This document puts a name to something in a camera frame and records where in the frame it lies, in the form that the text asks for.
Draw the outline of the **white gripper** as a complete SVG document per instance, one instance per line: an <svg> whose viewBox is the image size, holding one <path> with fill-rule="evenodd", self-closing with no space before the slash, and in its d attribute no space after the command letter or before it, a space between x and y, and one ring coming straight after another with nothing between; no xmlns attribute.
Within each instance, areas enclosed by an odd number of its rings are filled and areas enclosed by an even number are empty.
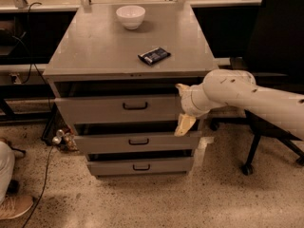
<svg viewBox="0 0 304 228"><path fill-rule="evenodd" d="M196 118L210 112L211 109L221 107L221 104L210 100L200 85L176 84L179 91L181 108L185 114L180 114L178 126L174 135L176 137L184 136L195 124Z"/></svg>

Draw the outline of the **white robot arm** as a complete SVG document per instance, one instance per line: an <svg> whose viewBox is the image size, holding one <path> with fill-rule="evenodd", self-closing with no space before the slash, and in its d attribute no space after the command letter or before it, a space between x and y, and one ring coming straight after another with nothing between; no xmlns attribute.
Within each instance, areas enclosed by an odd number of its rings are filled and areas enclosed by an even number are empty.
<svg viewBox="0 0 304 228"><path fill-rule="evenodd" d="M254 76L244 70L215 69L199 85L176 84L183 112L175 130L184 136L197 119L211 109L234 106L304 139L304 96L293 92L259 86Z"/></svg>

